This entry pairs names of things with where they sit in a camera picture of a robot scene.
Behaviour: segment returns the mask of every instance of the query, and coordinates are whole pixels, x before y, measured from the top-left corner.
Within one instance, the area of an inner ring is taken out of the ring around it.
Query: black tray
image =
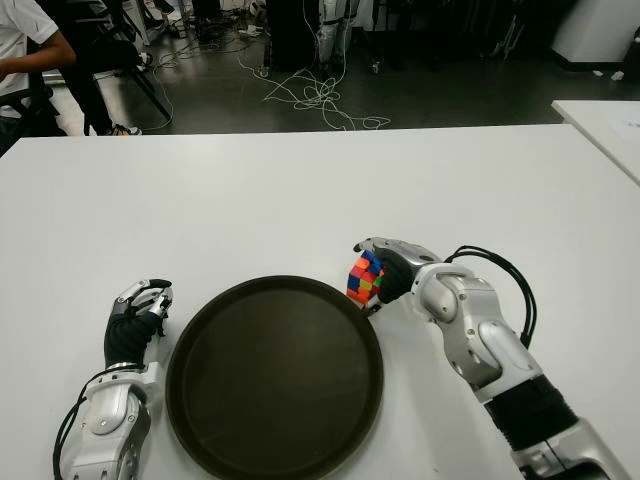
[[[307,480],[339,467],[380,405],[382,357],[358,308],[302,277],[266,277],[209,302],[167,373],[185,450],[232,480]]]

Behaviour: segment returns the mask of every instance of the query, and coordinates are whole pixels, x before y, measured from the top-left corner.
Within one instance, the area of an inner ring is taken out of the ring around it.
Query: rubik's cube
[[[380,291],[383,275],[380,259],[373,252],[365,250],[349,272],[347,296],[366,305]]]

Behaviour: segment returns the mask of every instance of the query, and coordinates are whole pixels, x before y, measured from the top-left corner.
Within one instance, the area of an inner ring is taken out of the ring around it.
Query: black cable
[[[120,367],[112,367],[103,370],[100,373],[96,373],[93,377],[84,384],[82,390],[80,390],[80,394],[78,395],[78,399],[76,403],[71,407],[67,415],[64,417],[60,428],[58,429],[58,434],[56,435],[56,442],[53,447],[53,478],[55,480],[63,480],[62,473],[60,472],[60,458],[62,456],[62,447],[64,446],[64,442],[67,440],[67,436],[73,427],[74,422],[78,416],[78,412],[80,411],[80,406],[87,400],[87,397],[84,396],[87,391],[87,387],[91,382],[93,382],[96,378],[101,377],[102,375],[106,375],[107,373],[112,372],[120,372],[123,370],[142,370],[144,366],[142,365],[123,365]]]
[[[475,247],[473,245],[461,246],[451,256],[449,256],[445,260],[445,262],[451,263],[456,258],[467,256],[479,257],[484,258],[485,260],[489,260],[490,262],[498,265],[505,272],[507,272],[518,284],[518,287],[520,287],[522,295],[524,296],[525,303],[525,321],[522,333],[520,334],[520,341],[525,346],[525,348],[529,348],[529,346],[531,345],[531,340],[533,338],[533,332],[536,328],[538,307],[536,305],[535,297],[533,296],[533,291],[531,290],[531,287],[529,286],[527,280],[524,278],[524,275],[522,275],[522,273],[504,257],[501,257],[497,253],[491,252],[484,248]]]

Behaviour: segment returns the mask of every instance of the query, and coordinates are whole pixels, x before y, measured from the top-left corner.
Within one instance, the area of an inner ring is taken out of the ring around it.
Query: person's arm
[[[11,73],[44,72],[52,68],[71,65],[76,54],[60,31],[51,35],[42,49],[24,57],[0,59],[0,81]]]

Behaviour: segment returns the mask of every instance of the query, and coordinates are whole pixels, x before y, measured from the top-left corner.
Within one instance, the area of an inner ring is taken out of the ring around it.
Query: desk
[[[552,106],[640,186],[640,102],[556,100]]]
[[[293,274],[343,290],[372,234],[446,256],[497,251],[539,306],[532,352],[640,478],[640,190],[569,125],[384,132],[23,139],[0,162],[0,424],[6,478],[48,478],[62,417],[103,366],[115,296],[174,282],[165,347],[223,290]],[[491,264],[519,330],[520,292]],[[439,331],[377,314],[379,420],[333,479],[517,480],[506,442],[447,364]],[[207,479],[163,410],[142,479]]]

